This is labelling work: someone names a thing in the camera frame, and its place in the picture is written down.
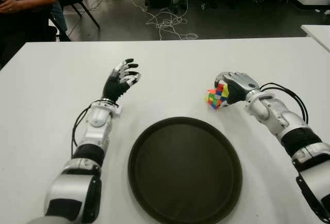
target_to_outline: rubik's cube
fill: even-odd
[[[213,109],[218,109],[221,103],[227,100],[228,95],[228,85],[218,84],[217,88],[208,90],[206,101],[213,107]]]

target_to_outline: silver robot arm segment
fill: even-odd
[[[260,91],[245,73],[223,72],[215,81],[228,84],[228,104],[245,101],[245,109],[278,139],[292,159],[296,182],[311,209],[330,223],[330,145],[323,143],[304,120],[274,94]]]
[[[45,198],[45,216],[29,224],[92,223],[100,209],[101,167],[105,158],[112,117],[120,109],[117,99],[140,79],[127,59],[114,68],[103,90],[102,99],[90,105],[86,132]]]

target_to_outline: person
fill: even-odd
[[[48,40],[48,18],[56,0],[0,0],[0,68],[25,42]]]
[[[64,15],[63,15],[62,7],[58,1],[56,1],[53,4],[52,14],[53,14],[55,20],[57,21],[58,25],[62,29],[62,32],[65,33],[68,30],[68,27],[67,27],[67,23],[65,21]],[[61,32],[60,32],[60,40],[66,41],[66,36],[64,34],[61,34]]]

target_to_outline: white table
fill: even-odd
[[[69,159],[77,115],[100,97],[110,70],[130,57],[142,78],[119,100],[123,112],[109,136],[96,223],[156,223],[131,193],[127,161],[143,130],[174,116],[210,123],[239,155],[241,196],[221,224],[320,223],[296,185],[290,158],[267,128],[242,103],[215,111],[204,100],[221,71],[243,71],[260,84],[277,82],[300,95],[310,126],[329,141],[330,107],[320,100],[330,97],[330,55],[312,38],[26,44],[0,71],[2,223],[43,214],[45,193]],[[290,97],[278,96],[300,113]]]
[[[330,52],[330,25],[302,25],[301,29]]]

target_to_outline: person's arm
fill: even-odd
[[[40,6],[53,4],[56,0],[2,0],[0,13],[16,13],[23,10],[35,9]]]

